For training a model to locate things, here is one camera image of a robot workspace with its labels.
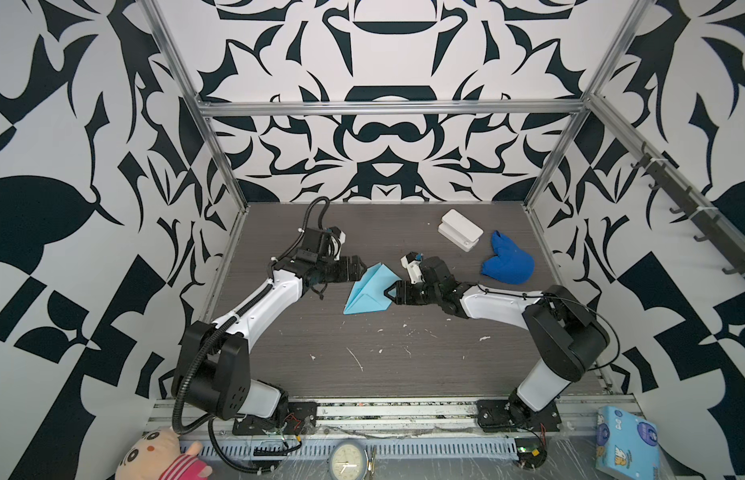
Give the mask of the light blue paper sheet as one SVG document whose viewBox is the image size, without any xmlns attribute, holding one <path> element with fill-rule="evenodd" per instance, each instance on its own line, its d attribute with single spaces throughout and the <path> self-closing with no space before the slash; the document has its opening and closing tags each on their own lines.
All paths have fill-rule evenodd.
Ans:
<svg viewBox="0 0 745 480">
<path fill-rule="evenodd" d="M 368 268 L 362 279 L 352 286 L 344 306 L 344 315 L 386 311 L 393 302 L 385 295 L 385 291 L 399 280 L 400 277 L 385 264 L 379 263 Z"/>
</svg>

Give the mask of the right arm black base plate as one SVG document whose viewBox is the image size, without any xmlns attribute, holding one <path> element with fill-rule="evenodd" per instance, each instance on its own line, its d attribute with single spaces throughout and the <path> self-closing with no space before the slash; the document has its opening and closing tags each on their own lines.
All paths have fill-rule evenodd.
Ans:
<svg viewBox="0 0 745 480">
<path fill-rule="evenodd" d="M 535 433 L 559 432 L 562 417 L 555 402 L 534 412 L 522 400 L 478 400 L 478 426 L 486 433 L 532 430 Z"/>
</svg>

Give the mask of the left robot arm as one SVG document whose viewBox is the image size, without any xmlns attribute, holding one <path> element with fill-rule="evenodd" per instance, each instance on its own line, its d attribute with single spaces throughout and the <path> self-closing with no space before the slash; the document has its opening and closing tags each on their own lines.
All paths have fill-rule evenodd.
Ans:
<svg viewBox="0 0 745 480">
<path fill-rule="evenodd" d="M 328 284 L 362 279 L 366 265 L 356 255 L 342 255 L 345 241 L 338 227 L 302 228 L 296 246 L 270 262 L 254 293 L 219 318 L 186 328 L 172 382 L 176 434 L 189 434 L 214 418 L 274 415 L 282 390 L 252 378 L 250 352 L 306 292 L 323 296 Z"/>
</svg>

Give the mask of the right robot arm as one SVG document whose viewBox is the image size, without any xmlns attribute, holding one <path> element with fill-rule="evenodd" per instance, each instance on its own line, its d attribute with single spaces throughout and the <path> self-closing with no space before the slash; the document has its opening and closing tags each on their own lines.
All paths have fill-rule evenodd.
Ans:
<svg viewBox="0 0 745 480">
<path fill-rule="evenodd" d="M 597 370 L 598 358 L 611 345 L 598 312 L 562 285 L 532 292 L 490 289 L 457 280 L 441 258 L 410 258 L 408 270 L 418 276 L 388 285 L 383 290 L 388 300 L 398 305 L 436 305 L 449 315 L 496 321 L 529 332 L 540 359 L 508 401 L 510 412 L 520 419 L 552 406 L 571 384 Z"/>
</svg>

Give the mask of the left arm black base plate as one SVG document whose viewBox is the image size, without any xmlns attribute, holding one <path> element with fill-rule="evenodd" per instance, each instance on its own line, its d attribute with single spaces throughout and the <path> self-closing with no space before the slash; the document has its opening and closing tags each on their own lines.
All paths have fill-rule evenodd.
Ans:
<svg viewBox="0 0 745 480">
<path fill-rule="evenodd" d="M 268 418 L 240 414 L 234 420 L 232 434 L 236 436 L 255 436 L 284 434 L 296 436 L 312 430 L 316 426 L 318 403 L 287 401 L 278 404 L 274 414 Z"/>
</svg>

